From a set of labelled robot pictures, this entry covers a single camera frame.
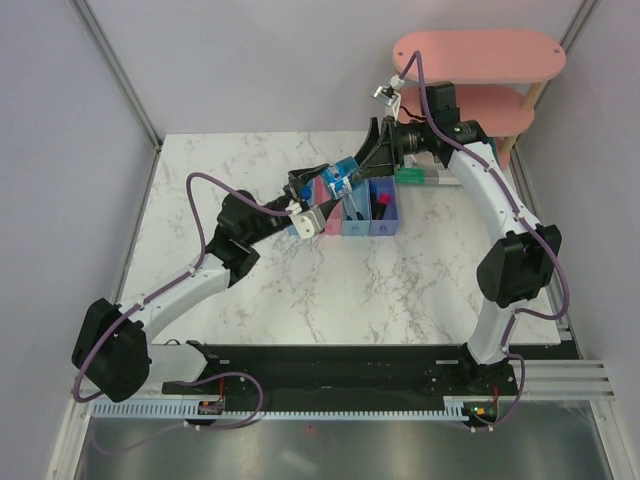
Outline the blue white eraser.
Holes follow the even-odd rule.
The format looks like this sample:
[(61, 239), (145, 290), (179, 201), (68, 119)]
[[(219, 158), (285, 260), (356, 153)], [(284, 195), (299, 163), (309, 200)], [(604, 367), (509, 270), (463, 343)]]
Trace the blue white eraser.
[(310, 200), (312, 198), (312, 195), (313, 195), (312, 188), (307, 186), (302, 188), (299, 192), (299, 196), (304, 200)]

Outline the pink drawer bin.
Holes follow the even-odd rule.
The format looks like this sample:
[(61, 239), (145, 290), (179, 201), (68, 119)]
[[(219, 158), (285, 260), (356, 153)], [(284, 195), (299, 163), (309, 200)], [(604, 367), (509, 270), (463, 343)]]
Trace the pink drawer bin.
[[(331, 197), (324, 185), (324, 182), (321, 178), (316, 178), (314, 180), (314, 201), (316, 204), (320, 205), (325, 201), (330, 200)], [(331, 214), (329, 215), (324, 234), (325, 235), (340, 235), (342, 232), (342, 203), (339, 202)]]

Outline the blue round tape dispenser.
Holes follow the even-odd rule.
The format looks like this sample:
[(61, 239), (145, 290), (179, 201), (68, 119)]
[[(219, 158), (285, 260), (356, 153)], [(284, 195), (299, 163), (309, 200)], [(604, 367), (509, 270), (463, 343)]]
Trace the blue round tape dispenser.
[(329, 165), (321, 174), (321, 179), (331, 199), (341, 199), (360, 187), (353, 179), (358, 164), (353, 157), (346, 157)]

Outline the blue white pen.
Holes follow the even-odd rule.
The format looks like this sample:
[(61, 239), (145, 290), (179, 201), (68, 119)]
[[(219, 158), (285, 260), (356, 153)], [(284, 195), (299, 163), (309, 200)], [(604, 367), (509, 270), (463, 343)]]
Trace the blue white pen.
[(350, 203), (350, 205), (352, 206), (353, 211), (354, 211), (354, 213), (355, 213), (356, 217), (357, 217), (357, 218), (359, 218), (359, 217), (358, 217), (358, 215), (359, 215), (359, 210), (358, 210), (357, 205), (356, 205), (356, 203), (355, 203), (355, 201), (354, 201), (354, 199), (353, 199), (353, 196), (352, 196), (351, 194), (349, 194), (349, 195), (347, 195), (347, 197), (346, 197), (346, 198), (349, 200), (349, 203)]

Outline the pink black highlighter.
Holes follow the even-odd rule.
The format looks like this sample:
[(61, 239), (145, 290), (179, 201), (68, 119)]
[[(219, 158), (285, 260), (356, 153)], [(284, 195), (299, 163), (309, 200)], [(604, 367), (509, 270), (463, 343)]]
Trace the pink black highlighter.
[(383, 220), (385, 218), (385, 214), (390, 201), (391, 196), (387, 193), (383, 193), (378, 197), (375, 202), (374, 208), (372, 209), (374, 220)]

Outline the purple drawer bin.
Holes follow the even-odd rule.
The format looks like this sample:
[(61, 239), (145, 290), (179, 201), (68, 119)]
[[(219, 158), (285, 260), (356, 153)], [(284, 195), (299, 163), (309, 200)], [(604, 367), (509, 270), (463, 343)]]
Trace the purple drawer bin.
[[(378, 197), (387, 193), (391, 196), (388, 209), (383, 220), (374, 220), (372, 209)], [(394, 236), (399, 226), (399, 209), (397, 192), (393, 177), (371, 179), (369, 181), (369, 201), (370, 201), (370, 236)]]

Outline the light blue drawer bin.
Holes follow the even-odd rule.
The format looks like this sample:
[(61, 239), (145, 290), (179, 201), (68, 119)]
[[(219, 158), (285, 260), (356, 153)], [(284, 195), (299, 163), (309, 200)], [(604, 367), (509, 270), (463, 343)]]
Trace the light blue drawer bin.
[[(311, 198), (310, 200), (304, 200), (304, 199), (302, 199), (302, 198), (300, 197), (300, 199), (301, 199), (302, 201), (304, 201), (308, 207), (311, 207), (311, 206), (313, 206), (313, 205), (314, 205), (314, 181), (313, 181), (313, 180), (309, 180), (309, 181), (308, 181), (308, 182), (307, 182), (307, 183), (306, 183), (302, 188), (304, 188), (305, 186), (307, 186), (307, 187), (311, 187), (311, 188), (312, 188), (312, 190), (313, 190), (312, 198)], [(300, 234), (299, 234), (299, 232), (298, 232), (298, 228), (297, 228), (297, 224), (296, 224), (296, 219), (295, 219), (295, 217), (293, 217), (293, 218), (292, 218), (292, 225), (288, 227), (287, 232), (288, 232), (288, 234), (289, 234), (290, 236), (292, 236), (292, 237), (296, 237), (296, 238), (299, 238), (299, 237), (300, 237)]]

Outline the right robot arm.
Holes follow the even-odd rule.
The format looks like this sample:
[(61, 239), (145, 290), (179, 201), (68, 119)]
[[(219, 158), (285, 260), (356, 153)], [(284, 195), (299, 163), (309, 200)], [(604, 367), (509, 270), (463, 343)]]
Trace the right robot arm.
[(385, 104), (386, 115), (371, 120), (352, 180), (390, 177), (406, 156), (429, 152), (464, 187), (489, 235), (491, 248), (476, 269), (484, 301), (466, 344), (472, 360), (457, 371), (465, 391), (481, 393), (494, 381), (491, 365), (507, 356), (518, 314), (527, 312), (558, 271), (561, 234), (555, 226), (543, 226), (507, 184), (481, 126), (461, 120), (452, 84), (424, 88), (421, 96), (430, 103), (425, 117), (408, 124), (397, 120), (398, 82), (378, 87), (373, 96)]

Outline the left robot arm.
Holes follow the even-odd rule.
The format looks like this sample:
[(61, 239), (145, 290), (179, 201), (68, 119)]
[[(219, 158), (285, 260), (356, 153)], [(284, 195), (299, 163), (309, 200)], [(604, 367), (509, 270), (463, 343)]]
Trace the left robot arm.
[(255, 244), (294, 227), (302, 239), (321, 233), (341, 199), (353, 189), (351, 175), (337, 165), (292, 170), (281, 196), (260, 205), (246, 190), (235, 190), (202, 172), (186, 182), (207, 180), (225, 190), (217, 226), (207, 239), (196, 226), (200, 250), (182, 270), (152, 290), (121, 303), (101, 298), (88, 308), (72, 363), (78, 374), (74, 399), (89, 379), (114, 402), (130, 398), (147, 381), (153, 361), (148, 346), (159, 332), (203, 300), (221, 293), (249, 274), (260, 258)]

